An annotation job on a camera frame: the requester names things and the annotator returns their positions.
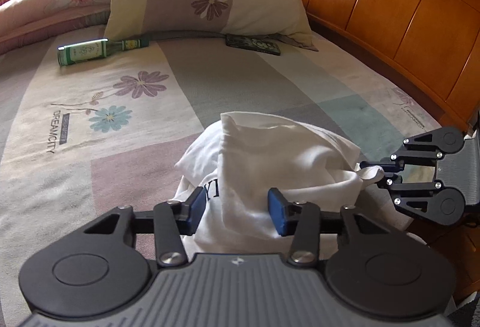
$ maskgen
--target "purple flower print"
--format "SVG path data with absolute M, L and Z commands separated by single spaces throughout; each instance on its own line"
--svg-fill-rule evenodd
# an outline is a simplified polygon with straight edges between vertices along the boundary
M 117 96 L 124 96 L 131 91 L 131 97 L 134 99 L 139 98 L 142 93 L 145 93 L 148 97 L 155 97 L 159 91 L 164 91 L 167 88 L 163 85 L 157 85 L 155 82 L 161 82 L 167 79 L 167 74 L 160 75 L 159 71 L 154 71 L 148 74 L 146 71 L 138 73 L 138 79 L 133 76 L 123 76 L 120 78 L 121 82 L 113 85 L 115 89 L 120 89 L 115 94 Z
M 229 7 L 227 0 L 195 0 L 191 6 L 195 8 L 195 15 L 200 16 L 200 19 L 207 18 L 208 21 L 215 17 L 222 15 L 222 10 Z

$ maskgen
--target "white towel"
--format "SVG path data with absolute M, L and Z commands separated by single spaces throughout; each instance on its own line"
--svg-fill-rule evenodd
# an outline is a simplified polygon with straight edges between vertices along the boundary
M 376 166 L 355 171 L 360 149 L 325 129 L 284 117 L 230 112 L 192 143 L 175 167 L 183 174 L 176 200 L 197 186 L 208 202 L 195 235 L 183 239 L 194 253 L 286 253 L 267 208 L 278 188 L 289 201 L 309 201 L 324 211 L 355 204 L 361 189 L 383 177 Z M 322 235 L 321 258 L 337 250 L 335 235 Z

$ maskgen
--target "bottle label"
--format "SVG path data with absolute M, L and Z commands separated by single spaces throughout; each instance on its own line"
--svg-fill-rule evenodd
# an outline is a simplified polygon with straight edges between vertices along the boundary
M 74 45 L 68 48 L 72 62 L 107 57 L 104 41 L 91 41 L 84 44 Z
M 124 40 L 122 42 L 123 51 L 140 48 L 140 40 Z

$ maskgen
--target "bedsheet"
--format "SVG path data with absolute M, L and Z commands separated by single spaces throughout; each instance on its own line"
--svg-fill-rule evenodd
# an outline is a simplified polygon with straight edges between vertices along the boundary
M 174 196 L 175 162 L 225 111 L 258 111 L 329 129 L 361 159 L 381 159 L 404 136 L 438 124 L 387 79 L 316 35 L 313 52 L 282 56 L 175 39 L 60 69 L 58 46 L 101 38 L 72 31 L 0 56 L 0 326 L 28 315 L 17 284 L 34 252 L 118 205 L 149 210 Z M 432 176 L 410 168 L 406 180 Z M 358 205 L 404 229 L 388 193 Z M 137 249 L 152 256 L 151 236 Z

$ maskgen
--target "metal screw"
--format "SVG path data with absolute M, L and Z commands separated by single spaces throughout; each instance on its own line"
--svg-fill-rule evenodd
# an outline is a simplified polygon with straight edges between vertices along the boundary
M 300 264 L 312 263 L 315 260 L 315 255 L 310 251 L 296 251 L 291 256 L 292 261 Z
M 176 251 L 172 253 L 165 253 L 160 257 L 160 261 L 164 265 L 178 266 L 183 263 L 183 255 L 180 253 L 177 253 Z

